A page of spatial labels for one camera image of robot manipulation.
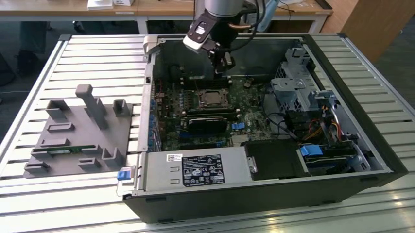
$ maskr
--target power supply label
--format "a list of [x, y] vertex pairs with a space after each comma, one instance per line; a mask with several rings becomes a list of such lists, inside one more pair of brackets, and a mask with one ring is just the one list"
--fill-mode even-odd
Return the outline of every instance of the power supply label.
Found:
[[181, 158], [185, 187], [225, 183], [220, 154]]

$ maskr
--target wooden desk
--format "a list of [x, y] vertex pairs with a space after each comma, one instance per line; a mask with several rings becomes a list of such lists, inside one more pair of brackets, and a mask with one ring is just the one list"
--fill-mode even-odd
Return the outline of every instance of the wooden desk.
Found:
[[[313, 21], [309, 33], [318, 33], [325, 18], [332, 10], [324, 10], [314, 0], [305, 0], [302, 3], [288, 5], [289, 12], [277, 8], [272, 20], [306, 20]], [[193, 2], [180, 0], [138, 0], [137, 24], [141, 34], [148, 34], [146, 21], [149, 20], [192, 20]]]
[[[132, 6], [88, 11], [88, 0], [0, 0], [0, 21], [136, 21], [141, 34], [148, 34], [149, 20], [192, 20], [193, 3], [178, 0], [136, 0]], [[312, 21], [309, 33], [318, 33], [332, 14], [314, 0], [290, 4], [289, 12], [277, 9], [272, 20]]]
[[112, 21], [136, 20], [138, 0], [132, 6], [86, 9], [88, 0], [0, 0], [1, 21]]

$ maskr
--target aluminum extrusion table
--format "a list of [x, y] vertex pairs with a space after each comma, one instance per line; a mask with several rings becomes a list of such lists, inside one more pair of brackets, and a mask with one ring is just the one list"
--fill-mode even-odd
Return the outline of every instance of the aluminum extrusion table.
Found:
[[[104, 103], [133, 106], [126, 164], [136, 162], [145, 72], [142, 35], [72, 36], [60, 40], [0, 145], [1, 232], [405, 232], [415, 226], [415, 113], [347, 38], [313, 35], [409, 174], [341, 203], [237, 216], [145, 224], [116, 194], [116, 172], [24, 179], [48, 114], [49, 99], [68, 105], [78, 84]], [[324, 77], [317, 74], [324, 87]]]

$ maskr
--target green circuit board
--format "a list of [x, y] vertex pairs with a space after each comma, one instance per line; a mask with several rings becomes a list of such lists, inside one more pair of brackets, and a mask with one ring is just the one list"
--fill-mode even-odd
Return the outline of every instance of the green circuit board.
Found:
[[[180, 116], [184, 108], [198, 108], [198, 95], [196, 90], [182, 91], [177, 85], [165, 92], [165, 101], [168, 107], [161, 114], [162, 133], [161, 133], [161, 148], [162, 151], [186, 150], [193, 145], [206, 147], [232, 147], [232, 137], [245, 135], [248, 140], [265, 140], [272, 138], [272, 132], [266, 125], [265, 116], [260, 107], [260, 98], [262, 93], [262, 85], [248, 85], [246, 78], [232, 78], [232, 85], [224, 91], [226, 92], [228, 105], [238, 109], [237, 120], [228, 121], [226, 130], [216, 135], [197, 136], [189, 135], [185, 130], [185, 117]], [[244, 128], [240, 130], [232, 129], [232, 124], [244, 123]]]

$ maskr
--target white box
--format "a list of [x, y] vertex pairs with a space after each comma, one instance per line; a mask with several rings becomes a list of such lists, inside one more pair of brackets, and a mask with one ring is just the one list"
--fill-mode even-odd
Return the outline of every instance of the white box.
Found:
[[112, 0], [88, 0], [88, 10], [105, 10], [112, 9]]
[[118, 6], [130, 6], [134, 0], [113, 0], [114, 5]]

